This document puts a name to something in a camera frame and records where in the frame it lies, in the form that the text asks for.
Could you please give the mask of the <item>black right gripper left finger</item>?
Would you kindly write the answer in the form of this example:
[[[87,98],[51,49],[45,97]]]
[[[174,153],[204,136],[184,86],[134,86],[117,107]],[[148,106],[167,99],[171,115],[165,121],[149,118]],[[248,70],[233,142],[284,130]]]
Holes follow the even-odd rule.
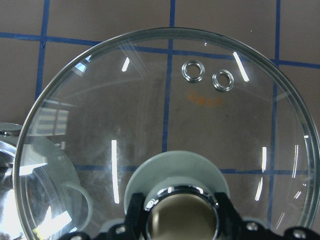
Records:
[[[131,195],[125,215],[124,226],[127,240],[146,240],[146,227],[149,212],[144,207],[145,195],[142,192]]]

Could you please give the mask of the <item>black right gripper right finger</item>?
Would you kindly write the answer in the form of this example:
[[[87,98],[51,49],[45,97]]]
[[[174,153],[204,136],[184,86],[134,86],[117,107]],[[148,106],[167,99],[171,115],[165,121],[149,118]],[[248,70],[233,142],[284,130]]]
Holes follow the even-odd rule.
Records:
[[[240,240],[243,232],[243,219],[240,214],[225,192],[215,192],[214,197],[218,203],[218,236],[222,240]]]

